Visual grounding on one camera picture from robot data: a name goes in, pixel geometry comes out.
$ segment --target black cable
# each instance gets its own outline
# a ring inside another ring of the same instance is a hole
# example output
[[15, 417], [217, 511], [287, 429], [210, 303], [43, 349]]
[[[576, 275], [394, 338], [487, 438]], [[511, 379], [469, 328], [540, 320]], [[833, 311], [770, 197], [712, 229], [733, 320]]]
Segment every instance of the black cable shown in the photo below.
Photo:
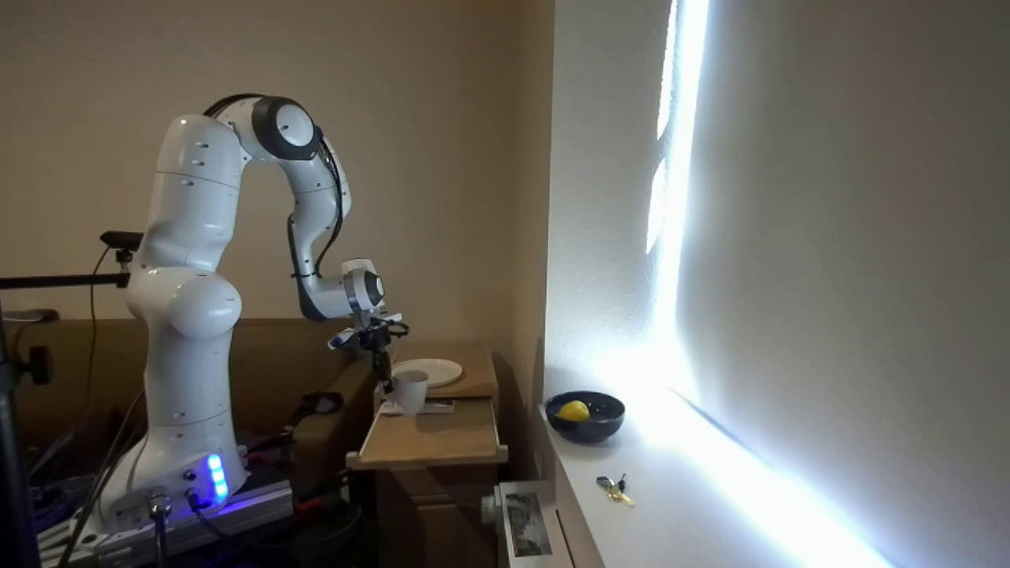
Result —
[[192, 518], [195, 518], [210, 534], [214, 534], [220, 544], [228, 544], [228, 547], [233, 550], [231, 534], [226, 534], [217, 524], [211, 524], [211, 522], [199, 511], [195, 497], [190, 497], [190, 511], [192, 511]]
[[114, 441], [109, 445], [109, 451], [106, 451], [106, 459], [103, 459], [98, 482], [94, 482], [90, 503], [87, 503], [83, 511], [78, 511], [78, 524], [72, 528], [72, 534], [69, 534], [69, 541], [68, 541], [68, 550], [65, 550], [65, 555], [60, 555], [60, 568], [69, 561], [69, 555], [72, 555], [72, 550], [75, 550], [75, 541], [83, 537], [83, 531], [87, 531], [87, 524], [90, 524], [90, 518], [92, 518], [103, 491], [106, 491], [106, 482], [114, 477], [116, 447], [120, 447], [120, 441], [123, 441], [123, 434], [127, 434], [131, 417], [132, 417], [132, 409], [140, 406], [140, 397], [143, 397], [143, 393], [146, 393], [146, 387], [137, 387], [137, 393], [132, 393], [132, 401], [131, 401], [131, 406], [127, 406], [127, 413], [123, 413], [123, 421], [120, 421], [120, 427], [116, 427], [116, 434], [114, 434]]
[[[92, 266], [90, 275], [98, 275], [106, 258], [109, 258], [110, 247], [103, 249], [98, 261]], [[15, 328], [14, 335], [14, 347], [18, 353], [18, 341], [22, 341], [22, 330], [32, 328], [32, 324], [22, 324]], [[94, 360], [98, 360], [98, 300], [94, 300], [94, 285], [90, 285], [90, 360], [87, 360], [87, 406], [78, 413], [78, 421], [68, 429], [68, 434], [55, 438], [49, 451], [43, 451], [43, 459], [35, 460], [29, 480], [35, 480], [43, 474], [43, 467], [49, 460], [55, 460], [60, 451], [68, 451], [78, 433], [90, 427], [92, 413], [94, 413]]]
[[264, 97], [264, 94], [258, 93], [236, 93], [236, 94], [217, 97], [210, 111], [203, 111], [203, 116], [217, 116], [226, 108], [242, 101], [242, 97]]
[[22, 360], [22, 335], [25, 335], [29, 328], [38, 328], [38, 324], [49, 324], [49, 321], [25, 321], [25, 324], [14, 328], [14, 335], [11, 335], [11, 353], [14, 353], [14, 360]]
[[155, 522], [155, 534], [158, 534], [158, 568], [168, 568], [168, 531], [165, 531], [165, 513], [161, 511], [151, 511], [151, 522]]
[[324, 137], [324, 128], [317, 125], [317, 146], [318, 146], [318, 158], [326, 164], [326, 172], [335, 176], [335, 185], [338, 185], [338, 218], [335, 218], [335, 229], [328, 235], [326, 247], [318, 249], [317, 257], [317, 275], [324, 275], [324, 258], [328, 257], [328, 249], [335, 247], [335, 240], [340, 238], [346, 229], [346, 172], [340, 172], [340, 162], [335, 156], [335, 149], [328, 146], [328, 139]]

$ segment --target bright light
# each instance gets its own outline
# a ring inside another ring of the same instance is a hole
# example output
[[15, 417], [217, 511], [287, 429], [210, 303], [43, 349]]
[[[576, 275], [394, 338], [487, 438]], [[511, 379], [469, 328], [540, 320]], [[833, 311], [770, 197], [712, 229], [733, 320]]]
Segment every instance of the bright light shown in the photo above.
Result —
[[720, 427], [705, 421], [688, 401], [697, 401], [697, 379], [680, 338], [680, 273], [693, 185], [696, 114], [705, 62], [709, 0], [671, 6], [656, 146], [663, 162], [653, 172], [648, 254], [656, 257], [653, 321], [641, 353], [616, 353], [616, 365], [636, 376], [622, 393], [645, 423], [648, 445], [686, 453], [705, 480], [725, 497], [757, 534], [776, 544], [798, 566], [867, 568], [886, 566], [857, 531], [803, 482], [770, 471]]
[[648, 384], [629, 390], [624, 401], [653, 451], [682, 453], [757, 534], [798, 566], [890, 566], [820, 497], [757, 460], [680, 393], [663, 397], [656, 384]]
[[211, 474], [211, 486], [214, 486], [214, 503], [226, 503], [228, 498], [228, 480], [226, 480], [220, 453], [210, 453], [210, 474]]

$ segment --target yellow fruit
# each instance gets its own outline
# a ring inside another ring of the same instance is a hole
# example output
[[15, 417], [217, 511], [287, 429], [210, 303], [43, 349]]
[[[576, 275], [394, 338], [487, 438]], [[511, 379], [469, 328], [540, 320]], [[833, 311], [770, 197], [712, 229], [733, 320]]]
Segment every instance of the yellow fruit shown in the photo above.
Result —
[[559, 421], [587, 423], [591, 421], [591, 406], [585, 401], [568, 401], [568, 403], [559, 406]]

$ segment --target bowl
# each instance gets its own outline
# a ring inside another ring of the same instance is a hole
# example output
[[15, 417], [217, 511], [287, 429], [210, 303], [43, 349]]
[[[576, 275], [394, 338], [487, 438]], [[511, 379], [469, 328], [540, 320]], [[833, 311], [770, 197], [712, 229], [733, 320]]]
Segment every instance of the bowl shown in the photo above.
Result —
[[[591, 421], [585, 421], [585, 423], [561, 421], [559, 409], [568, 401], [585, 401], [591, 406]], [[624, 403], [605, 390], [561, 390], [561, 393], [550, 397], [543, 403], [543, 409], [548, 409], [548, 423], [559, 434], [564, 434], [579, 445], [599, 445], [602, 438], [616, 434], [624, 423]]]

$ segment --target wooden table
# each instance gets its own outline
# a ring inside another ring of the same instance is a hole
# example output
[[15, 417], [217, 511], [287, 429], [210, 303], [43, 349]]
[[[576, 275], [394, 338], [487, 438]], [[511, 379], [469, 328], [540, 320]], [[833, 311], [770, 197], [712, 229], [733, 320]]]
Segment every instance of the wooden table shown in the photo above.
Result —
[[376, 518], [387, 531], [381, 566], [494, 568], [495, 531], [479, 524], [479, 498], [494, 491], [510, 445], [498, 441], [498, 379], [494, 353], [477, 344], [420, 344], [394, 353], [447, 358], [466, 365], [462, 383], [430, 390], [451, 413], [376, 413], [350, 471], [376, 471]]

